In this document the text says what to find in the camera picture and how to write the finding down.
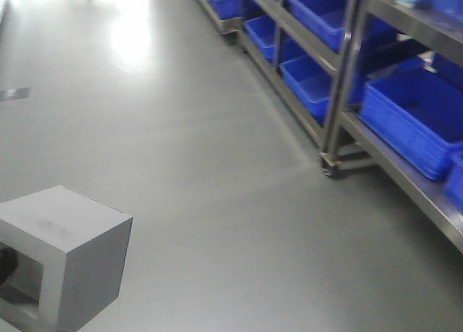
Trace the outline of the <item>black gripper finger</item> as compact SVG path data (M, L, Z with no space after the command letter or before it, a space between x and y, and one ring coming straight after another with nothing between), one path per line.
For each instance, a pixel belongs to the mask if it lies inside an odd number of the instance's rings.
M1 250L1 278L0 285L15 272L18 266L17 252L11 247L6 247Z

